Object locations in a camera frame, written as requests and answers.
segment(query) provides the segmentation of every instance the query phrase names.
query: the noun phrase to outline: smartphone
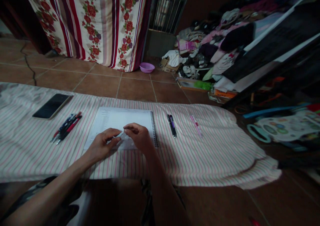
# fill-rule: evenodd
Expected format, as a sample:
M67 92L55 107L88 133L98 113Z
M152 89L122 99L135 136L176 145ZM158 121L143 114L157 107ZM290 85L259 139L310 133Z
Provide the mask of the smartphone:
M40 119L52 119L72 98L69 95L55 94L32 117Z

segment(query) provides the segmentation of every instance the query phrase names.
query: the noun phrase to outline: curtain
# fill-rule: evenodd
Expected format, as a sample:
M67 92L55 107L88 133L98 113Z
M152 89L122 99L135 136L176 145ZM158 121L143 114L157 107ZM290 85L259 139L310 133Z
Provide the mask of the curtain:
M140 65L152 0L29 0L51 46L124 72Z

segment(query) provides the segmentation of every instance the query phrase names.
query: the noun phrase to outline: electrical cable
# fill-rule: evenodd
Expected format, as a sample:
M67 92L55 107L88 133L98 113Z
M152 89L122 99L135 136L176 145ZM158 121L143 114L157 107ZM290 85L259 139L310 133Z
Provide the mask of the electrical cable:
M33 69L31 69L30 65L28 64L28 61L27 61L27 56L28 56L28 55L27 55L26 53L22 52L22 50L26 47L26 45L27 45L27 42L25 41L24 46L23 46L23 47L21 48L21 50L20 50L20 53L24 54L24 60L25 60L25 62L26 62L26 64L27 64L28 68L33 72L32 79L33 79L33 81L34 81L34 86L37 86L37 81L36 81L36 79L35 79L36 73L34 72Z

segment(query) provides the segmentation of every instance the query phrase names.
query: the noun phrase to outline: spiral notebook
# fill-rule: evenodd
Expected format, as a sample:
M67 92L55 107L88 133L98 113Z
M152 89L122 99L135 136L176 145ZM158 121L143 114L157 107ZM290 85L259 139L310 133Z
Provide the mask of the spiral notebook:
M84 150L87 150L97 134L108 128L116 128L123 131L123 127L129 123L137 123L145 126L155 147L158 147L158 140L156 136L153 112L149 110L134 110L112 107L99 107L87 141L84 145ZM114 149L127 150L137 149L131 138L126 134L121 136L121 141Z

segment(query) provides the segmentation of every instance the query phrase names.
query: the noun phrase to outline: pink bowl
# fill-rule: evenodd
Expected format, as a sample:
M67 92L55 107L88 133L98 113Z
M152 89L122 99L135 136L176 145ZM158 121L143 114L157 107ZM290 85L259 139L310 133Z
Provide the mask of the pink bowl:
M142 62L140 64L140 69L143 73L150 74L155 69L155 66L150 63Z

